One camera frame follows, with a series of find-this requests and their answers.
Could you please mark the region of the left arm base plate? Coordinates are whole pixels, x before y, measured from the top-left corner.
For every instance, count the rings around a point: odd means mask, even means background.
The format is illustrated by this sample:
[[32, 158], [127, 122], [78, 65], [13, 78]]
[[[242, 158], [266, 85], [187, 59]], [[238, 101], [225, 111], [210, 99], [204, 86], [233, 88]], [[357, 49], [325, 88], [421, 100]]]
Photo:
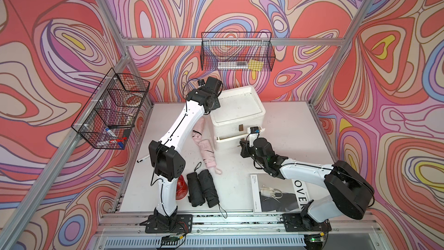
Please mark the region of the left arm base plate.
[[192, 214], [179, 214], [166, 217], [164, 215], [149, 215], [148, 219], [140, 226], [145, 226], [145, 233], [179, 233], [187, 234], [192, 231]]

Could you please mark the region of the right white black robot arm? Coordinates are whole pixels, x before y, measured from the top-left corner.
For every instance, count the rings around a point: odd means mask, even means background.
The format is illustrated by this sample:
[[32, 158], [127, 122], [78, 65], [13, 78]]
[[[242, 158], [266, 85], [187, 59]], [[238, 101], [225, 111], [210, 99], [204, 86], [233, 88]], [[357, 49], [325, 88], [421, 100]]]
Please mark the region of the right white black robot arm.
[[332, 165], [299, 162], [278, 155], [263, 137], [240, 141], [243, 158], [250, 157], [265, 173], [274, 178], [291, 179], [313, 184], [328, 191], [320, 200], [311, 200], [301, 216], [322, 223], [327, 219], [345, 215], [361, 220], [374, 199], [374, 188], [347, 162]]

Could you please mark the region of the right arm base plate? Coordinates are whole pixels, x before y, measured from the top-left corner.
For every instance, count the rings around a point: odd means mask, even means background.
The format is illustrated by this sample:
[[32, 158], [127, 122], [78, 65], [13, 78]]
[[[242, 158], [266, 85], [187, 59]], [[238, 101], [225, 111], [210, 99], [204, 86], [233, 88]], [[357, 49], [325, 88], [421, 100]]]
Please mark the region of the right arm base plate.
[[284, 228], [287, 232], [314, 232], [314, 233], [327, 233], [332, 231], [332, 227], [329, 221], [318, 223], [311, 219], [309, 216], [302, 216], [300, 213], [287, 213], [282, 214], [280, 221], [284, 224]]

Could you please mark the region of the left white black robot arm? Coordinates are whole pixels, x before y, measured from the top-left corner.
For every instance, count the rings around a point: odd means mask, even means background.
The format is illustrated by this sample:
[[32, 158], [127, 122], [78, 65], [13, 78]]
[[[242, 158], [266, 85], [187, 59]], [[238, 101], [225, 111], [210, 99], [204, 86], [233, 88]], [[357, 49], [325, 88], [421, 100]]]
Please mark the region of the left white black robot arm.
[[185, 106], [170, 129], [158, 140], [149, 144], [153, 175], [151, 186], [158, 185], [158, 202], [155, 212], [166, 219], [177, 213], [176, 185], [186, 161], [181, 151], [194, 125], [204, 115], [220, 108], [218, 97], [223, 82], [214, 77], [198, 81], [198, 87], [188, 92]]

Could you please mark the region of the white plastic drawer cabinet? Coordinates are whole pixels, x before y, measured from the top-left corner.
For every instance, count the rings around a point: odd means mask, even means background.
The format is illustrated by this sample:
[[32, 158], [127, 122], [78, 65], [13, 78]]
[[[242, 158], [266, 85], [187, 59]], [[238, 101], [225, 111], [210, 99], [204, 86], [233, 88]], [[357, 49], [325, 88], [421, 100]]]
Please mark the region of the white plastic drawer cabinet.
[[266, 110], [253, 86], [224, 90], [218, 100], [220, 107], [210, 113], [216, 151], [236, 148], [242, 139], [251, 139], [252, 127], [265, 131]]

